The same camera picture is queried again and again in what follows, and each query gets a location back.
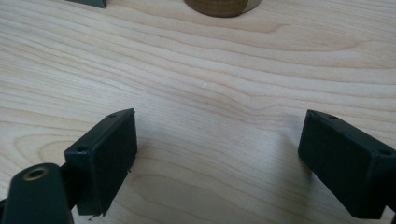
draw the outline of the dark object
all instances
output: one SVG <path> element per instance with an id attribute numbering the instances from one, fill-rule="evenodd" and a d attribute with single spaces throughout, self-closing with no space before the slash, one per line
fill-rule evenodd
<path id="1" fill-rule="evenodd" d="M 353 217 L 396 212 L 396 151 L 343 120 L 308 110 L 301 159 Z"/>
<path id="2" fill-rule="evenodd" d="M 107 7 L 106 0 L 67 0 L 67 1 L 80 3 L 80 4 L 92 6 L 92 7 L 101 7 L 101 8 Z"/>
<path id="3" fill-rule="evenodd" d="M 104 215 L 136 152 L 134 110 L 107 116 L 64 152 L 61 168 L 43 163 L 13 177 L 2 224 L 73 223 L 75 205 L 81 215 Z"/>

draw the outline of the cylindrical container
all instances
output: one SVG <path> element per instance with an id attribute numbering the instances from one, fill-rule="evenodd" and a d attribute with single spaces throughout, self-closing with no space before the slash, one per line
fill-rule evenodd
<path id="1" fill-rule="evenodd" d="M 193 9 L 213 17 L 235 17 L 256 7 L 262 0 L 184 0 Z"/>

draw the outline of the light wood surface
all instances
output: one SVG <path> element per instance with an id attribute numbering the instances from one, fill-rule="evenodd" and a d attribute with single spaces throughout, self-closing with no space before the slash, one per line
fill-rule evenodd
<path id="1" fill-rule="evenodd" d="M 299 160 L 306 109 L 396 147 L 396 2 L 0 0 L 0 197 L 23 168 L 133 107 L 139 151 L 105 217 L 77 223 L 390 223 L 351 217 Z"/>

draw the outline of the wooden table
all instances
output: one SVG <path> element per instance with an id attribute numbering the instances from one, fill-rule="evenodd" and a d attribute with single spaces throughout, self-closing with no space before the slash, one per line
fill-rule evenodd
<path id="1" fill-rule="evenodd" d="M 299 160 L 308 108 L 396 147 L 396 2 L 0 0 L 0 196 L 112 112 L 138 154 L 105 217 L 77 223 L 390 223 L 351 217 Z"/>

